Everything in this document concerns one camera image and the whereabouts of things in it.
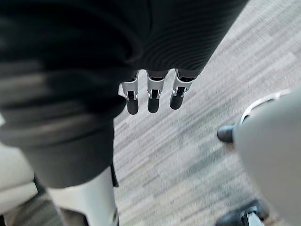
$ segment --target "black fabric sleeve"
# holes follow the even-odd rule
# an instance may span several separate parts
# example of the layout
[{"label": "black fabric sleeve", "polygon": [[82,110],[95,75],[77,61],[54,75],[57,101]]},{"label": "black fabric sleeve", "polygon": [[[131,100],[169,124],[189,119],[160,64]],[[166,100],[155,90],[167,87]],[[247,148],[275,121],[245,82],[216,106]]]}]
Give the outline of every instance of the black fabric sleeve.
[{"label": "black fabric sleeve", "polygon": [[121,5],[105,13],[113,3],[0,2],[0,139],[44,186],[82,184],[112,165],[113,118],[126,104],[118,87],[141,51]]}]

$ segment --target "gray carpet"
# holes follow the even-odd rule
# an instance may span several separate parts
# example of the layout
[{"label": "gray carpet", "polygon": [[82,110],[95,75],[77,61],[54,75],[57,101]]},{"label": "gray carpet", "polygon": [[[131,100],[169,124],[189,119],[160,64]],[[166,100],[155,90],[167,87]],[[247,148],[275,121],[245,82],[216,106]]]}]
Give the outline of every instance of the gray carpet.
[{"label": "gray carpet", "polygon": [[[169,107],[174,71],[156,114],[140,109],[115,120],[115,195],[122,226],[213,226],[228,210],[260,197],[233,146],[216,138],[245,108],[301,84],[301,2],[251,0],[187,93]],[[267,225],[285,226],[274,211]]]}]

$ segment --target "ribbed black fabric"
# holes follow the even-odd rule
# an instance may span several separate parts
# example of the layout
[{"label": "ribbed black fabric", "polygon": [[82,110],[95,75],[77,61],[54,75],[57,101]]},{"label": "ribbed black fabric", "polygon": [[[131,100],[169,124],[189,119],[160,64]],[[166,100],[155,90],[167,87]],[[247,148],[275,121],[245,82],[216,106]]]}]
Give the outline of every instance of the ribbed black fabric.
[{"label": "ribbed black fabric", "polygon": [[246,0],[0,1],[0,140],[48,187],[112,165],[118,86],[137,69],[202,69]]}]

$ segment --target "white surface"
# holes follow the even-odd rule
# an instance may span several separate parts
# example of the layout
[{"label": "white surface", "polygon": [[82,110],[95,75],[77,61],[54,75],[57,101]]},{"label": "white surface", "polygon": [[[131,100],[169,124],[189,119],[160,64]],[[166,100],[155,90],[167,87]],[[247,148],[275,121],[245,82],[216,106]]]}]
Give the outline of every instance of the white surface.
[{"label": "white surface", "polygon": [[57,206],[84,214],[89,226],[117,225],[118,218],[113,221],[116,204],[110,167],[85,184],[51,188],[48,193]]}]

